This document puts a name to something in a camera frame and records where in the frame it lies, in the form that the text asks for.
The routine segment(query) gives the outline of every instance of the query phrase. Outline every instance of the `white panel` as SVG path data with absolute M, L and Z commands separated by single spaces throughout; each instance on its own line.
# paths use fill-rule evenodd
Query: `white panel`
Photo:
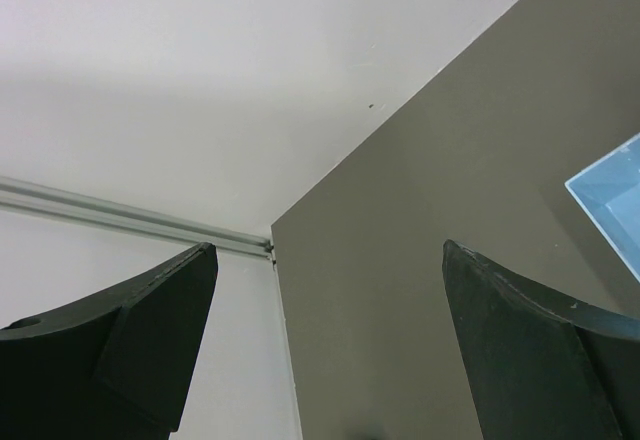
M 516 0 L 0 0 L 0 174 L 246 233 Z
M 0 211 L 0 327 L 141 273 L 182 245 Z M 299 440 L 282 308 L 268 261 L 219 254 L 218 284 L 180 431 Z

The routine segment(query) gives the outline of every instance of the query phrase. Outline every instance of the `metal rail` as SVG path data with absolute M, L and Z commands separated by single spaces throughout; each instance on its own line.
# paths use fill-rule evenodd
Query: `metal rail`
M 271 259 L 269 239 L 0 176 L 0 208 Z

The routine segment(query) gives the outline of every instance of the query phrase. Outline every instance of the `gray floor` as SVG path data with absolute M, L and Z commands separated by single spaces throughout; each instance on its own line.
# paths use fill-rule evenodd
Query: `gray floor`
M 305 440 L 482 438 L 447 238 L 640 316 L 640 287 L 563 186 L 639 130 L 640 0 L 522 0 L 284 215 Z

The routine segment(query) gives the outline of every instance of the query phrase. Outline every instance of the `metal bar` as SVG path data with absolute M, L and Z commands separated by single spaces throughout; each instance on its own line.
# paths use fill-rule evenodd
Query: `metal bar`
M 210 242 L 220 250 L 254 257 L 271 259 L 273 250 L 266 238 L 1 176 L 0 208 L 186 245 Z

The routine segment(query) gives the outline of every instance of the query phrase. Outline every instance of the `blue tray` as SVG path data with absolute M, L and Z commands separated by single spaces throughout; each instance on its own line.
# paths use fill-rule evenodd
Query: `blue tray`
M 565 185 L 640 281 L 640 134 Z

